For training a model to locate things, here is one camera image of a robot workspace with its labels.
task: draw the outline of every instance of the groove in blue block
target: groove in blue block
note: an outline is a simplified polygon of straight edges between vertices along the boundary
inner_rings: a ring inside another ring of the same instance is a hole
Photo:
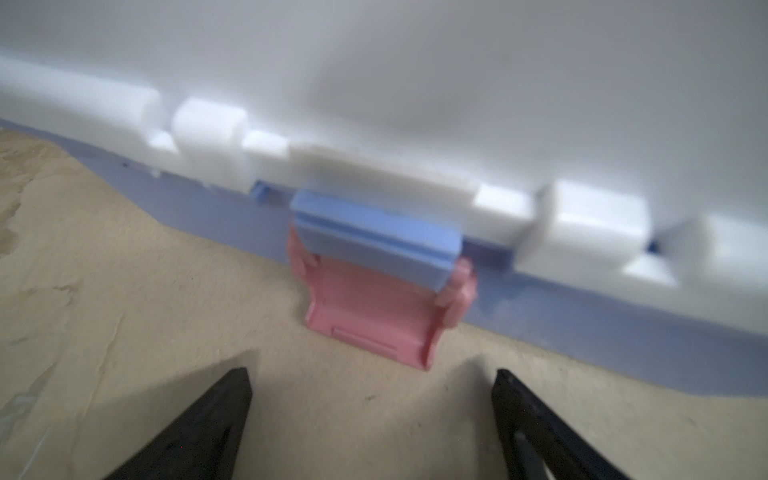
[[[462,250],[462,234],[338,198],[299,191],[290,205],[304,246],[439,292]]]

